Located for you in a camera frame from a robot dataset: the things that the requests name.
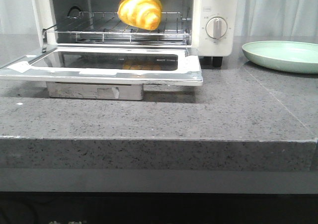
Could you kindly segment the glass oven door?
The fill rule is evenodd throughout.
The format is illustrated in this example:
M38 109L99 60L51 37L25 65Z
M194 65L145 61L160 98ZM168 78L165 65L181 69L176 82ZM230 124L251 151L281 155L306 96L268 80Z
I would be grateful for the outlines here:
M187 48L49 45L0 68L4 80L43 81L52 98L142 100L144 85L201 86Z

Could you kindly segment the yellow striped croissant bread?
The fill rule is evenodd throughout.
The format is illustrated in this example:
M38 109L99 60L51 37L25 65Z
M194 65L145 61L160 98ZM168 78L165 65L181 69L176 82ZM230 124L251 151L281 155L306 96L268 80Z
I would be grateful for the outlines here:
M144 30L156 30L161 22L160 0L121 0L117 15L127 25Z

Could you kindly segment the white Toshiba toaster oven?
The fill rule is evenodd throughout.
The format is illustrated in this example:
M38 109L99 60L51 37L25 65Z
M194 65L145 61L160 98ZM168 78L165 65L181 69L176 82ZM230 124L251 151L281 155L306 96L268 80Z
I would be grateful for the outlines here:
M39 39L43 45L42 30L66 17L73 8L80 11L115 12L121 0L32 0ZM192 19L191 44L187 47L202 58L206 66L220 67L223 57L233 49L234 26L238 0L160 0L162 12L181 12ZM213 39L206 32L208 21L221 17L227 23L227 31L220 39Z

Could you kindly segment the lower timer knob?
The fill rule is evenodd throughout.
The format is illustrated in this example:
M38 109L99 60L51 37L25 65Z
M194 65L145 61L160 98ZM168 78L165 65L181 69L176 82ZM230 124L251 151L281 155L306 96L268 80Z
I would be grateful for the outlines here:
M206 32L209 37L213 39L222 38L227 31L227 23L221 17L214 17L210 19L206 25Z

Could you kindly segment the light green plate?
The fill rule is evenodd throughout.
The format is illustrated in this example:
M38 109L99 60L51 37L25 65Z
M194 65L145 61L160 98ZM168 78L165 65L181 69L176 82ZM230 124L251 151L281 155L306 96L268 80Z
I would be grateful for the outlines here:
M268 69L299 74L318 73L318 45L295 41L256 41L242 45L245 57Z

